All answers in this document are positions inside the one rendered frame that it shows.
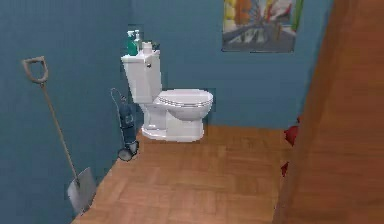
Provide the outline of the dark blue toilet brush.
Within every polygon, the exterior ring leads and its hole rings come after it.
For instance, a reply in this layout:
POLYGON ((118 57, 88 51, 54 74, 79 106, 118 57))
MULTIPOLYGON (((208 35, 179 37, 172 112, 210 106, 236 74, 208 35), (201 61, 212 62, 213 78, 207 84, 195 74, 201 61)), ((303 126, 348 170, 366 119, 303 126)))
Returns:
POLYGON ((111 88, 110 95, 116 105, 123 140, 123 147, 118 151, 118 158, 128 162, 137 156, 139 150, 139 141, 136 139, 135 117, 127 98, 118 89, 111 88))

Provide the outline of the pale green soap dispenser bottle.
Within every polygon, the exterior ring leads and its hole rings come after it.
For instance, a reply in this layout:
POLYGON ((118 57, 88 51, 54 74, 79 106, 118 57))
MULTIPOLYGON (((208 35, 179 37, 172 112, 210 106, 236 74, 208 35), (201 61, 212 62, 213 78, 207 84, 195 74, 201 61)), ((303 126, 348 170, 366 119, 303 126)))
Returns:
POLYGON ((142 39, 140 37, 140 30, 134 30, 134 33, 135 33, 135 39, 134 39, 134 42, 137 46, 137 52, 140 52, 141 49, 142 49, 142 39))

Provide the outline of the green spray bottle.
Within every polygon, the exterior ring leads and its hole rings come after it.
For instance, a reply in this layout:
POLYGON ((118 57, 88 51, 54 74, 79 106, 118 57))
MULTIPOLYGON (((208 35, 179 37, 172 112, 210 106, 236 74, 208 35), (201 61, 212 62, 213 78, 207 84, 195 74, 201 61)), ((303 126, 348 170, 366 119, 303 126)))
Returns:
POLYGON ((135 33, 133 31, 127 32, 128 39, 127 39, 127 54, 129 56, 136 56, 138 54, 137 45, 135 42, 135 33))

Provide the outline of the red object behind door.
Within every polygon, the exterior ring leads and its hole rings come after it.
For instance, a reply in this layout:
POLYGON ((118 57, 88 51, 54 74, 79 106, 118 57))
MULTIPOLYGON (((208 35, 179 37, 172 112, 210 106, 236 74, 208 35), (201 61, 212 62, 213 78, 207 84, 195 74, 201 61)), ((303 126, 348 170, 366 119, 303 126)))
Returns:
MULTIPOLYGON (((296 123, 293 126, 290 126, 288 129, 284 131, 285 140, 291 145, 295 145, 295 139, 298 134, 298 129, 300 125, 301 117, 298 116, 296 119, 296 123)), ((287 161, 281 166, 281 175, 282 177, 285 177, 287 174, 288 166, 289 166, 290 159, 287 159, 287 161)))

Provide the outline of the brown wooden door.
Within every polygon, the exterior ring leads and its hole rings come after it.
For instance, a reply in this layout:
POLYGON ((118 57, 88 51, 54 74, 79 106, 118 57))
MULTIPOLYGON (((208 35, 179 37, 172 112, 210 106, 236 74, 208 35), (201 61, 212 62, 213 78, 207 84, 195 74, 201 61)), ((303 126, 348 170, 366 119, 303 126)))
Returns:
POLYGON ((272 224, 384 224, 384 0, 334 0, 272 224))

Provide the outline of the colourful framed wall picture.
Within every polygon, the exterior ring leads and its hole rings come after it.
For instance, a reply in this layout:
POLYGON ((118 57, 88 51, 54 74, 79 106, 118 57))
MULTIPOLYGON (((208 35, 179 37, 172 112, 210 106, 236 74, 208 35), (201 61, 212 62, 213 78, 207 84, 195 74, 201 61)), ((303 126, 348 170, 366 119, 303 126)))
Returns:
POLYGON ((224 0, 222 50, 294 51, 304 0, 224 0))

